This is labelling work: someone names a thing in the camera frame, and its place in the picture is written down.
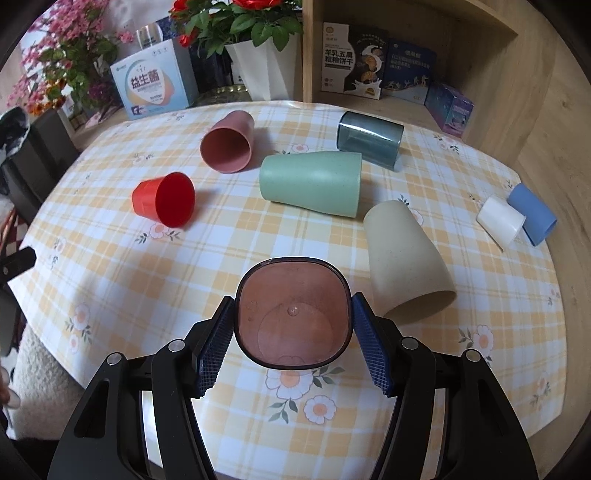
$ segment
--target blue cup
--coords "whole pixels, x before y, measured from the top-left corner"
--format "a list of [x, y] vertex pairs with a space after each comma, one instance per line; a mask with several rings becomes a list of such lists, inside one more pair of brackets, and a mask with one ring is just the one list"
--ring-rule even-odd
[[525, 215], [523, 228], [531, 243], [537, 247], [556, 226], [556, 217], [528, 187], [520, 183], [513, 189], [507, 203]]

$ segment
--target glass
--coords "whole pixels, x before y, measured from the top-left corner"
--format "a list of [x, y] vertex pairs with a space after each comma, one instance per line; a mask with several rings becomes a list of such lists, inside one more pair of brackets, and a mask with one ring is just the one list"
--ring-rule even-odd
[[276, 258], [258, 264], [242, 279], [236, 302], [238, 344], [267, 368], [326, 365], [351, 339], [349, 287], [322, 260]]
[[346, 112], [339, 122], [337, 148], [361, 153], [364, 160], [394, 169], [404, 126], [374, 116]]

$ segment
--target product box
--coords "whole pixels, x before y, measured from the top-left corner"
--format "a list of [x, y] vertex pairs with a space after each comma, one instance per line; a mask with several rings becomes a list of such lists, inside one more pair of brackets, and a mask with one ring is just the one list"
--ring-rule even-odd
[[439, 128], [447, 134], [461, 137], [474, 108], [474, 104], [458, 90], [443, 83], [429, 88], [425, 106]]
[[437, 54], [428, 48], [390, 39], [382, 89], [385, 95], [425, 103]]
[[131, 120], [187, 108], [197, 98], [189, 51], [172, 38], [111, 65]]
[[385, 30], [324, 23], [322, 91], [379, 100], [387, 46]]

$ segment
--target white cup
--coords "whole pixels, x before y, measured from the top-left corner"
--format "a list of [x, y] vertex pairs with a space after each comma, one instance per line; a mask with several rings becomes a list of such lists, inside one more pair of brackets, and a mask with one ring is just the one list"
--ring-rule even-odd
[[503, 250], [507, 250], [519, 229], [523, 227], [525, 216], [496, 195], [484, 203], [476, 221]]

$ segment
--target green cup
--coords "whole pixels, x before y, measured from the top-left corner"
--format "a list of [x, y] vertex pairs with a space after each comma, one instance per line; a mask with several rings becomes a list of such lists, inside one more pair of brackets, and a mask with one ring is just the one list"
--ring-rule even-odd
[[259, 185], [265, 200], [354, 218], [361, 189], [361, 154], [270, 155], [262, 163]]

